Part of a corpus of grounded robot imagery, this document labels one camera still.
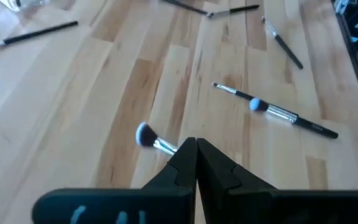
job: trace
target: wood grain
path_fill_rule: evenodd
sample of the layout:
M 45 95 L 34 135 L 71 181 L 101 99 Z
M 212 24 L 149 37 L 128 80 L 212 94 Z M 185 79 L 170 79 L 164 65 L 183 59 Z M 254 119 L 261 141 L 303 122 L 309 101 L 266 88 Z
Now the wood grain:
M 169 157 L 136 146 L 141 121 L 173 144 L 206 138 L 280 189 L 358 189 L 358 82 L 330 1 L 186 2 L 260 9 L 208 20 L 158 0 L 64 0 L 22 14 L 0 4 L 0 39 L 80 22 L 0 50 L 0 223 L 30 223 L 34 202 L 53 189 L 142 187 Z M 251 113 L 212 82 L 339 139 Z M 204 223 L 200 203 L 196 222 Z

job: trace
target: wooden surface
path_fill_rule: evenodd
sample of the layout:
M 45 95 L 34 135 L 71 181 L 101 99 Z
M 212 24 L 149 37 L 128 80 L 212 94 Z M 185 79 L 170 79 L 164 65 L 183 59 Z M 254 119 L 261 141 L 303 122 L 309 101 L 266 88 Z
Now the wooden surface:
M 49 190 L 142 187 L 169 157 L 136 146 L 141 121 L 173 144 L 206 138 L 279 189 L 358 189 L 358 83 L 329 0 L 188 1 L 207 11 L 261 5 L 215 20 L 158 0 L 55 2 L 24 14 L 0 5 L 0 39 L 81 24 L 0 50 L 0 223 L 30 223 Z M 339 139 L 251 113 L 212 82 Z

